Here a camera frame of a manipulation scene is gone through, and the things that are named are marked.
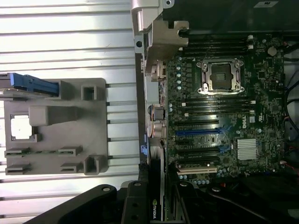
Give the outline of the white expansion slot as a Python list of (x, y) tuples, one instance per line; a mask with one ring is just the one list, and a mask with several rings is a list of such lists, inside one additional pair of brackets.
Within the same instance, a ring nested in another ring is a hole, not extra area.
[(180, 168), (177, 171), (178, 175), (198, 175), (217, 173), (217, 168), (214, 167), (200, 167), (200, 168)]

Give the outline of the black expansion slot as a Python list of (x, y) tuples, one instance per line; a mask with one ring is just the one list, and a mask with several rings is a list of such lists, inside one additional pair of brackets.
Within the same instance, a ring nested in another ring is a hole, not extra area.
[(220, 151), (217, 149), (204, 150), (204, 151), (178, 151), (179, 156), (211, 156), (217, 155)]
[(219, 120), (217, 119), (207, 119), (207, 120), (182, 120), (175, 121), (176, 126), (200, 126), (200, 125), (217, 125)]
[(210, 164), (210, 163), (219, 163), (220, 162), (220, 159), (217, 157), (217, 158), (211, 158), (211, 159), (198, 159), (198, 160), (183, 160), (183, 159), (180, 159), (180, 160), (177, 160), (177, 163), (180, 164), (180, 165), (190, 165), (190, 164), (193, 164), (195, 166), (199, 166), (199, 165), (202, 165), (202, 164)]

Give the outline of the blue expansion slot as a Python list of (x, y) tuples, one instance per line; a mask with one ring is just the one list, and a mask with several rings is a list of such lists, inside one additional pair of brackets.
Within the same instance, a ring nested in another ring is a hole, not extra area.
[(222, 126), (216, 128), (206, 128), (206, 129), (182, 129), (176, 130), (171, 135), (174, 137), (182, 136), (197, 136), (197, 135), (208, 135), (208, 134), (224, 134), (228, 132), (232, 126)]

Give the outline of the silver chipset heat sink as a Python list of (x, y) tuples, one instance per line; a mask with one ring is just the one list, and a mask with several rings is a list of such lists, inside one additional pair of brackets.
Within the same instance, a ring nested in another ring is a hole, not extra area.
[(258, 159), (258, 143), (256, 139), (238, 139), (237, 158), (241, 161)]

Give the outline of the grey plastic parts rack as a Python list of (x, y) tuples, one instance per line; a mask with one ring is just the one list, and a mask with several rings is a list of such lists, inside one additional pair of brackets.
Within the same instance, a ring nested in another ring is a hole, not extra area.
[[(58, 80), (57, 97), (4, 101), (7, 175), (85, 174), (108, 169), (106, 82), (103, 78)], [(28, 115), (32, 136), (11, 136), (11, 119)], [(59, 154), (22, 155), (58, 150)]]

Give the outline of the green RAM stick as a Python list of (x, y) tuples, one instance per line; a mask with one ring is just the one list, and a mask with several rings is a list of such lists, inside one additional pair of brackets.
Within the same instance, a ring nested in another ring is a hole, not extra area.
[(59, 154), (58, 150), (46, 150), (46, 151), (32, 151), (28, 150), (21, 153), (22, 155), (48, 155), (48, 154)]

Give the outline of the metal CPU socket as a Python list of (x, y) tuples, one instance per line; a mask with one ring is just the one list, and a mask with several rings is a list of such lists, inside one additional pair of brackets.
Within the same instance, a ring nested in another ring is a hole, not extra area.
[(198, 93), (202, 95), (235, 95), (244, 91), (241, 68), (244, 62), (237, 58), (207, 59), (196, 63), (201, 69)]

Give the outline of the silver CPU chip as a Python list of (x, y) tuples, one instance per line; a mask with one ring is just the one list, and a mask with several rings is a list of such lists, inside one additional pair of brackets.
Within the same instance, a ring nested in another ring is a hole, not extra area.
[(32, 136), (28, 115), (16, 115), (11, 119), (11, 136), (16, 140), (27, 140)]

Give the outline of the green motherboard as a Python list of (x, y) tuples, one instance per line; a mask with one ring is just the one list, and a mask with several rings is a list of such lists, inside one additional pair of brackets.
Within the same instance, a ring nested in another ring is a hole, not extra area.
[[(191, 35), (166, 62), (166, 158), (180, 168), (214, 167), (217, 173), (178, 175), (198, 186), (254, 175), (276, 175), (281, 171), (284, 131), (283, 38), (274, 34)], [(275, 56), (267, 53), (277, 49)], [(207, 59), (237, 58), (244, 62), (241, 84), (244, 91), (235, 95), (198, 93), (201, 69), (196, 63)], [(217, 125), (176, 126), (175, 121), (217, 119)], [(182, 129), (232, 126), (224, 134), (174, 137)], [(256, 160), (237, 158), (237, 140), (256, 139)], [(218, 149), (217, 155), (179, 156), (178, 151)], [(177, 160), (219, 158), (219, 163), (180, 165)]]

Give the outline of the dark grey PC case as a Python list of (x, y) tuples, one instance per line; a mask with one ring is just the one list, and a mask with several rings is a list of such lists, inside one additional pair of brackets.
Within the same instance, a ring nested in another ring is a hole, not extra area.
[(149, 166), (150, 138), (159, 138), (165, 149), (165, 220), (150, 219), (150, 224), (183, 224), (172, 219), (167, 196), (166, 62), (188, 45), (191, 35), (243, 34), (283, 38), (284, 149), (278, 174), (233, 180), (271, 210), (275, 224), (299, 224), (299, 0), (132, 0), (131, 5), (138, 128), (144, 134), (141, 163)]

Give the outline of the hard disk with blue bracket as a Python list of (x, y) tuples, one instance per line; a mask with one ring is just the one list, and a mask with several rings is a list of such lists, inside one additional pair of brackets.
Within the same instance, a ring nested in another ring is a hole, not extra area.
[(41, 93), (47, 96), (57, 97), (59, 95), (59, 84), (57, 82), (49, 82), (30, 75), (6, 73), (0, 74), (0, 90)]

